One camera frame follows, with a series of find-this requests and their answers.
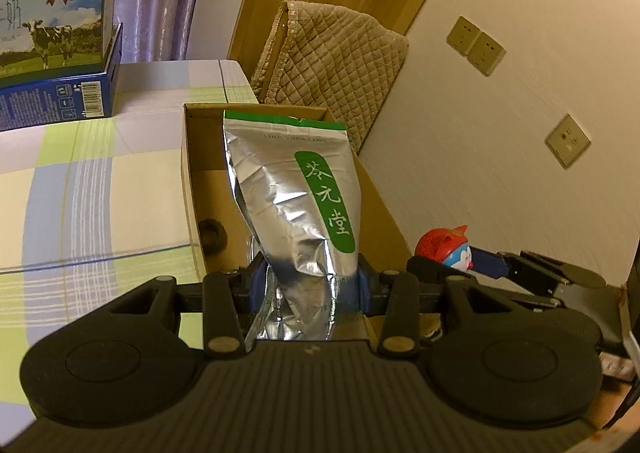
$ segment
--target quilted fabric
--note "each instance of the quilted fabric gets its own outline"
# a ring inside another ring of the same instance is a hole
[[[288,13],[281,48],[276,33]],[[365,13],[341,6],[283,2],[251,81],[264,102],[328,107],[359,151],[404,62],[407,39]],[[270,62],[277,58],[271,78]]]

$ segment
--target electrical outlet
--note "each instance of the electrical outlet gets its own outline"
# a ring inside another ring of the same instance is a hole
[[[460,16],[447,36],[447,43],[460,54],[466,56],[474,46],[478,36],[480,36],[480,29],[466,18]]]
[[[487,33],[481,32],[467,59],[482,74],[488,76],[494,71],[495,66],[504,57],[505,53],[506,51],[502,45]]]
[[[567,114],[547,136],[545,143],[566,169],[581,156],[591,141],[571,115]]]

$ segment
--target foil pouch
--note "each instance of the foil pouch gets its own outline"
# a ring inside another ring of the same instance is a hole
[[[223,131],[234,197],[268,262],[247,348],[366,339],[360,185],[345,125],[225,110]]]

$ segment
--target cow image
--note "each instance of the cow image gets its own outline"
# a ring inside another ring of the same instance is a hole
[[[71,26],[41,27],[41,24],[42,20],[31,20],[22,26],[29,29],[33,48],[36,54],[42,58],[44,68],[49,68],[49,56],[57,53],[62,54],[62,66],[66,66],[66,59],[71,58],[74,54],[71,43]]]

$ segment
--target barcode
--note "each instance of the barcode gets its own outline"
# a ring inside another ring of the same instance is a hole
[[[82,83],[82,102],[84,103],[84,115],[87,118],[103,118],[102,90],[100,81],[87,81]]]

